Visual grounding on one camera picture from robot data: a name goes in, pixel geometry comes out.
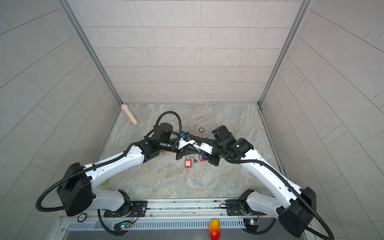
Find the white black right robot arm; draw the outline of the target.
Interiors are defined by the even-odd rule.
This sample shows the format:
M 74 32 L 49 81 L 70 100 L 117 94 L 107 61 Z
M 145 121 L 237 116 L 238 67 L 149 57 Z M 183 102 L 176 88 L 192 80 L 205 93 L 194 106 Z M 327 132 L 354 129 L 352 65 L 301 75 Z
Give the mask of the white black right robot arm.
M 316 211 L 316 194 L 312 189 L 302 189 L 280 174 L 247 140 L 236 140 L 225 126 L 214 129 L 212 133 L 213 141 L 192 134 L 183 134 L 182 139 L 188 144 L 194 141 L 193 146 L 209 157 L 243 166 L 273 193 L 273 197 L 250 193 L 245 199 L 248 208 L 279 220 L 284 229 L 297 238 L 304 231 L 323 240 L 335 238 Z

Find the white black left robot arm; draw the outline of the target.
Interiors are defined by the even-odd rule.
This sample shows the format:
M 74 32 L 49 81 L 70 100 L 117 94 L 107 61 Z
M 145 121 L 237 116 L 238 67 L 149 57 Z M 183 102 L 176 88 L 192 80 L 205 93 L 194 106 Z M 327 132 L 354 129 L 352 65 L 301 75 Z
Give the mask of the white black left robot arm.
M 86 210 L 108 210 L 119 216 L 127 216 L 133 210 L 128 194 L 123 190 L 99 189 L 102 182 L 148 162 L 162 151 L 176 153 L 176 159 L 179 160 L 199 150 L 196 141 L 188 138 L 186 133 L 176 133 L 171 124 L 157 120 L 141 141 L 129 144 L 122 153 L 85 166 L 80 163 L 70 165 L 64 177 L 39 196 L 35 208 L 43 213 L 63 210 L 69 217 Z

